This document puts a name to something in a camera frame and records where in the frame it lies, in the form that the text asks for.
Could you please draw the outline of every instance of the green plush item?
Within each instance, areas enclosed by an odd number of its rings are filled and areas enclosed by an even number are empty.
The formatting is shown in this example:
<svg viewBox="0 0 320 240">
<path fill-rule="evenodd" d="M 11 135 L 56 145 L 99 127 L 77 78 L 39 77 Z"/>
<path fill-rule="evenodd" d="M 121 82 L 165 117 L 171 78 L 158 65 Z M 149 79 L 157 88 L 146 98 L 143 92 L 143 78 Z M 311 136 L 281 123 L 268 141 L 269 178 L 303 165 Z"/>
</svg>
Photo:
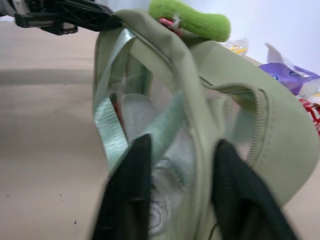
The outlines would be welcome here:
<svg viewBox="0 0 320 240">
<path fill-rule="evenodd" d="M 202 13 L 179 0 L 152 0 L 149 14 L 155 18 L 180 19 L 179 27 L 205 39 L 225 42 L 230 36 L 230 22 L 221 14 Z"/>
</svg>

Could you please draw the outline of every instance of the backpack zipper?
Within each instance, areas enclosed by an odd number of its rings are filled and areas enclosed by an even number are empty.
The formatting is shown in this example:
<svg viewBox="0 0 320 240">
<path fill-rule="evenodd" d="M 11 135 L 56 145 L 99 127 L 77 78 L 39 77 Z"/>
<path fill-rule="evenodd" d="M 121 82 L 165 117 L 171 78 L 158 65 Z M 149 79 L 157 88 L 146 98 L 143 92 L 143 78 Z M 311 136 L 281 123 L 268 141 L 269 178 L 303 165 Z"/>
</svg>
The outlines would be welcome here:
<svg viewBox="0 0 320 240">
<path fill-rule="evenodd" d="M 236 96 L 244 93 L 251 93 L 253 95 L 255 101 L 256 116 L 251 146 L 246 161 L 250 166 L 253 166 L 257 162 L 257 159 L 261 152 L 263 138 L 265 137 L 267 128 L 267 100 L 265 94 L 255 86 L 247 83 L 227 83 L 213 86 L 205 78 L 200 78 L 201 80 L 203 80 L 202 85 L 210 90 L 215 90 L 224 94 L 232 94 Z"/>
</svg>

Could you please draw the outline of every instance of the plastic bag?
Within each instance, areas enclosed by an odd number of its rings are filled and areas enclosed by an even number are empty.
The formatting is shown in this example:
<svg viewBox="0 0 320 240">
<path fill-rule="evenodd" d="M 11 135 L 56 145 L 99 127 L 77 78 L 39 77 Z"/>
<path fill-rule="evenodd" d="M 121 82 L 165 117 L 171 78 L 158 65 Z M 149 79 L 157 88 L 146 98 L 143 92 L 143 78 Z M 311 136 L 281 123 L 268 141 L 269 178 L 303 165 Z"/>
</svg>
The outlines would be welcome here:
<svg viewBox="0 0 320 240">
<path fill-rule="evenodd" d="M 314 72 L 293 65 L 274 46 L 266 43 L 268 47 L 267 64 L 260 66 L 262 70 L 270 74 L 282 83 L 294 95 L 309 99 L 320 86 L 320 76 Z"/>
<path fill-rule="evenodd" d="M 246 38 L 236 41 L 227 41 L 224 47 L 234 52 L 235 54 L 245 56 L 248 52 L 249 42 Z"/>
</svg>

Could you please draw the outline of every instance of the sage green backpack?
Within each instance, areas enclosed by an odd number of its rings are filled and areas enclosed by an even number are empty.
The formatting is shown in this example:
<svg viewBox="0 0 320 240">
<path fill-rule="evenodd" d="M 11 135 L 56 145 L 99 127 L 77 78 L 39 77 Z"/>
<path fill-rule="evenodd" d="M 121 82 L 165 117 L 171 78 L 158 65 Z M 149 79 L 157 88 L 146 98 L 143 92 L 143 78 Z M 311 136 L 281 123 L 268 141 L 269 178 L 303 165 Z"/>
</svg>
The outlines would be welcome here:
<svg viewBox="0 0 320 240">
<path fill-rule="evenodd" d="M 148 238 L 221 239 L 211 201 L 221 140 L 236 146 L 284 206 L 319 156 L 319 136 L 295 96 L 214 41 L 181 39 L 142 10 L 114 16 L 123 26 L 96 42 L 93 117 L 109 181 L 134 141 L 151 138 Z"/>
</svg>

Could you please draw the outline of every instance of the beige table surface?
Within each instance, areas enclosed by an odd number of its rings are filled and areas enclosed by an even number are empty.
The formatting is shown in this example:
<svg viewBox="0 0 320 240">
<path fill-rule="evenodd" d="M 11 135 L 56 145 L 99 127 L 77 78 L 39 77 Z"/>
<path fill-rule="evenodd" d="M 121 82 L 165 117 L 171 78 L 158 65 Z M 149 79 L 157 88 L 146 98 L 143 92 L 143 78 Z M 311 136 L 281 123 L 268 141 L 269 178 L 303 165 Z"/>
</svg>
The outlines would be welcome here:
<svg viewBox="0 0 320 240">
<path fill-rule="evenodd" d="M 0 240 L 88 239 L 107 176 L 91 116 L 97 33 L 0 33 Z M 285 210 L 320 239 L 319 166 Z"/>
</svg>

